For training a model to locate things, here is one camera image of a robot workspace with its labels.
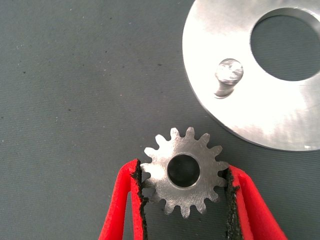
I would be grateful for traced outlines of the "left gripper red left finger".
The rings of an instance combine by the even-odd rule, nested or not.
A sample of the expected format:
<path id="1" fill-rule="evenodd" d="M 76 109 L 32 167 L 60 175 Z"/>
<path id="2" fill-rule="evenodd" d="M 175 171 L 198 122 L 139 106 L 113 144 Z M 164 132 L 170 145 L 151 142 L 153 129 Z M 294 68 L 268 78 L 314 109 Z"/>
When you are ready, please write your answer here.
<path id="1" fill-rule="evenodd" d="M 123 238 L 128 194 L 131 194 L 133 238 L 148 239 L 144 207 L 149 199 L 144 197 L 142 189 L 141 162 L 136 158 L 124 164 L 118 172 L 100 240 Z"/>

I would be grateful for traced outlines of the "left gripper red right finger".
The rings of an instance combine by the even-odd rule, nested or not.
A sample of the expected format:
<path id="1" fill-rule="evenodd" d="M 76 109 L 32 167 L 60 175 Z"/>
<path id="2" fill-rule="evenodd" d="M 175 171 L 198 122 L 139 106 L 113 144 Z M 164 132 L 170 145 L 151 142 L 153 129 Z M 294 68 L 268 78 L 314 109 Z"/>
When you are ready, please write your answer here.
<path id="1" fill-rule="evenodd" d="M 243 170 L 230 165 L 226 172 L 227 240 L 286 240 L 255 183 Z"/>

